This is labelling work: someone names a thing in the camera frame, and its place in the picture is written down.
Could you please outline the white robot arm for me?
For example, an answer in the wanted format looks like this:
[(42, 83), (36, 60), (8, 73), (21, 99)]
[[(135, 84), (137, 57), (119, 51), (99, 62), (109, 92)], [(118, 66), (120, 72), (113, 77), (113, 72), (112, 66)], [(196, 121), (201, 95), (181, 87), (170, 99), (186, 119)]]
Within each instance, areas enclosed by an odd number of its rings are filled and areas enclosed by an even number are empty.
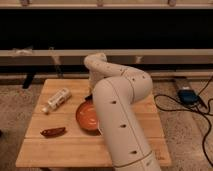
[(115, 171), (161, 171), (131, 104), (152, 91), (150, 75), (140, 69), (109, 63), (104, 53), (88, 55), (92, 99)]

